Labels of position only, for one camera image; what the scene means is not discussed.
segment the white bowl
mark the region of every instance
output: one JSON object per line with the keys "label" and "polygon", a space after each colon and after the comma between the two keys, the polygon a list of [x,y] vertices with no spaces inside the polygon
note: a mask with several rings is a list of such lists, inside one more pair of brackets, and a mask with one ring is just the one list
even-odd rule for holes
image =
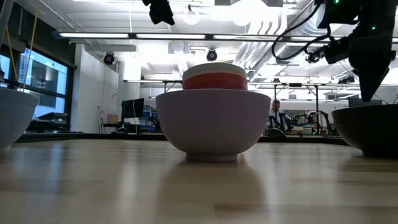
{"label": "white bowl", "polygon": [[199,89],[159,95],[156,106],[166,138],[188,159],[232,161],[266,128],[271,99],[244,90]]}
{"label": "white bowl", "polygon": [[0,88],[0,149],[22,136],[39,99],[21,91]]}
{"label": "white bowl", "polygon": [[197,75],[203,75],[209,73],[230,73],[230,74],[240,75],[243,78],[246,78],[248,76],[246,71],[237,65],[233,65],[230,63],[223,63],[223,62],[215,62],[215,63],[204,63],[189,68],[182,75],[182,81],[184,82],[185,80],[195,77]]}

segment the stacked bowl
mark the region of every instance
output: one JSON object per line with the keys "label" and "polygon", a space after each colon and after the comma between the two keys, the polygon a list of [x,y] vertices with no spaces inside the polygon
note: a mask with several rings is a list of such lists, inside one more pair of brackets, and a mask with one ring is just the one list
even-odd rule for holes
{"label": "stacked bowl", "polygon": [[165,137],[188,159],[233,161],[261,137],[271,99],[248,91],[245,70],[206,63],[183,74],[183,90],[156,98]]}

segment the bowl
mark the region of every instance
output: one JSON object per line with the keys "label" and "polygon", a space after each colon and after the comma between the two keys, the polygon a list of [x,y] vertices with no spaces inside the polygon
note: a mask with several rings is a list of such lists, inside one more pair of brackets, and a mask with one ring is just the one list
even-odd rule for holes
{"label": "bowl", "polygon": [[39,99],[28,93],[0,88],[0,149],[14,143],[27,129]]}
{"label": "bowl", "polygon": [[358,106],[331,114],[340,136],[364,156],[398,157],[398,105]]}
{"label": "bowl", "polygon": [[156,98],[165,137],[188,159],[233,161],[266,128],[271,99],[244,90],[201,89]]}
{"label": "bowl", "polygon": [[205,63],[189,68],[182,76],[184,90],[222,88],[247,90],[246,71],[229,63]]}

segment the cardboard box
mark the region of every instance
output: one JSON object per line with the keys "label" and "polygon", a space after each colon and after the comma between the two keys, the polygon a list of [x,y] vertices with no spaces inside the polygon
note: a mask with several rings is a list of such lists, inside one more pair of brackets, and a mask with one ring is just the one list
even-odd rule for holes
{"label": "cardboard box", "polygon": [[107,114],[106,115],[106,123],[107,124],[116,124],[119,122],[119,115],[117,114]]}

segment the fluorescent light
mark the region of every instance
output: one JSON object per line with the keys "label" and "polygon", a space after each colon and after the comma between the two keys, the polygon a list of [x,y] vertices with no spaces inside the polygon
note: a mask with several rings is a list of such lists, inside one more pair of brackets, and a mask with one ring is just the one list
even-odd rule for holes
{"label": "fluorescent light", "polygon": [[131,83],[162,83],[162,80],[123,80],[124,82]]}
{"label": "fluorescent light", "polygon": [[[136,3],[142,4],[142,0],[74,0],[75,2],[106,2],[106,3]],[[192,0],[169,0],[170,4],[184,4],[187,3],[192,4],[196,3],[195,5],[201,5],[201,1],[192,1]]]}
{"label": "fluorescent light", "polygon": [[101,33],[60,33],[65,38],[129,38],[129,34],[101,34]]}
{"label": "fluorescent light", "polygon": [[269,35],[214,35],[216,40],[251,40],[251,41],[274,41],[276,37]]}
{"label": "fluorescent light", "polygon": [[205,39],[204,34],[137,34],[137,39]]}
{"label": "fluorescent light", "polygon": [[[296,101],[296,102],[308,102],[308,101],[316,101],[316,99],[278,99],[280,101]],[[319,102],[336,102],[336,101],[346,101],[346,100],[318,100]]]}
{"label": "fluorescent light", "polygon": [[351,95],[348,95],[348,96],[339,97],[338,99],[347,99],[349,97],[356,96],[356,95],[359,95],[359,94],[361,94],[361,93],[354,93],[354,94],[351,94]]}

